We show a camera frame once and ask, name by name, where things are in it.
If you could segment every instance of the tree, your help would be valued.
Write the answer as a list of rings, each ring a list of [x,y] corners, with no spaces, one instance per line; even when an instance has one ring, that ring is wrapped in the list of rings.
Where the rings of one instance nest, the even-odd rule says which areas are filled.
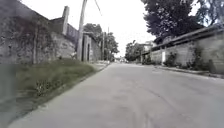
[[[198,0],[200,8],[196,14],[200,23],[213,25],[224,17],[223,0]]]
[[[118,43],[115,40],[115,37],[112,32],[104,33],[105,45],[104,45],[104,59],[109,59],[110,61],[114,60],[114,54],[118,53]]]
[[[102,28],[99,24],[88,23],[84,26],[84,32],[88,32],[98,43],[103,42],[104,38],[104,60],[113,60],[114,54],[118,53],[118,43],[112,32],[102,32]]]
[[[84,32],[88,32],[89,35],[94,38],[97,43],[100,43],[102,41],[102,28],[99,24],[86,24],[84,26]]]
[[[125,58],[128,61],[135,61],[140,57],[141,53],[143,52],[143,47],[144,46],[142,44],[135,43],[135,41],[128,43],[126,45]]]
[[[202,28],[197,18],[189,16],[193,0],[142,0],[147,14],[148,32],[162,40],[168,36],[180,36]]]

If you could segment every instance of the street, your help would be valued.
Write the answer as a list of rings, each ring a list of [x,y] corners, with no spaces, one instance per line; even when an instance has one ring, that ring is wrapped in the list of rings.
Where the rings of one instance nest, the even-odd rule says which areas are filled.
[[[224,80],[111,64],[9,128],[223,128]]]

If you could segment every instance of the grass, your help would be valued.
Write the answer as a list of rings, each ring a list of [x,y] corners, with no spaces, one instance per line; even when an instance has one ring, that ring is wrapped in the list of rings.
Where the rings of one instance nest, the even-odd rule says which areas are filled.
[[[90,65],[70,59],[36,65],[18,65],[17,106],[21,112],[16,118],[62,94],[93,73],[95,70]]]

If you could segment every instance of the vegetation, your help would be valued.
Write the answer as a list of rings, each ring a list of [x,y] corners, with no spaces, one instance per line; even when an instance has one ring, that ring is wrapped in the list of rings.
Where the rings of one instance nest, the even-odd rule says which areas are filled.
[[[135,41],[133,41],[132,43],[128,43],[126,45],[125,58],[128,61],[135,61],[141,56],[142,52],[143,52],[143,45],[135,43]]]
[[[167,67],[175,67],[176,66],[176,58],[177,53],[171,52],[167,58],[167,60],[164,62],[164,65]]]
[[[101,26],[98,24],[86,24],[84,26],[84,31],[93,37],[99,45],[102,46],[104,38],[104,60],[114,60],[114,54],[118,53],[118,43],[115,40],[115,37],[112,32],[106,33],[102,31]]]
[[[142,62],[143,65],[150,65],[152,64],[152,60],[151,60],[151,57],[150,55],[148,55]]]
[[[187,63],[188,69],[191,70],[202,70],[202,71],[209,71],[210,66],[208,63],[205,63],[202,59],[202,49],[200,47],[195,47],[192,49],[193,51],[193,60]]]
[[[196,14],[200,23],[213,25],[216,22],[221,22],[224,16],[224,1],[223,0],[198,0],[200,8]]]
[[[193,0],[142,0],[147,14],[148,32],[155,35],[155,43],[162,43],[166,37],[180,36],[203,28],[198,18],[189,16]]]
[[[70,59],[17,66],[18,97],[41,104],[49,95],[72,87],[73,82],[94,72],[94,68]]]

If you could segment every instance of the overcast sky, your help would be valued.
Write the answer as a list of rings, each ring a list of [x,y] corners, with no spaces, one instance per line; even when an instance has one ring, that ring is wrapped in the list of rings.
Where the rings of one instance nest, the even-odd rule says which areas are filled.
[[[31,9],[48,19],[61,17],[64,6],[70,7],[69,23],[78,29],[79,17],[83,0],[22,0]],[[103,29],[114,33],[119,43],[120,53],[125,55],[127,43],[136,40],[139,43],[153,40],[147,33],[145,13],[141,0],[97,0],[103,17],[100,15],[95,0],[88,0],[85,23],[101,24]]]

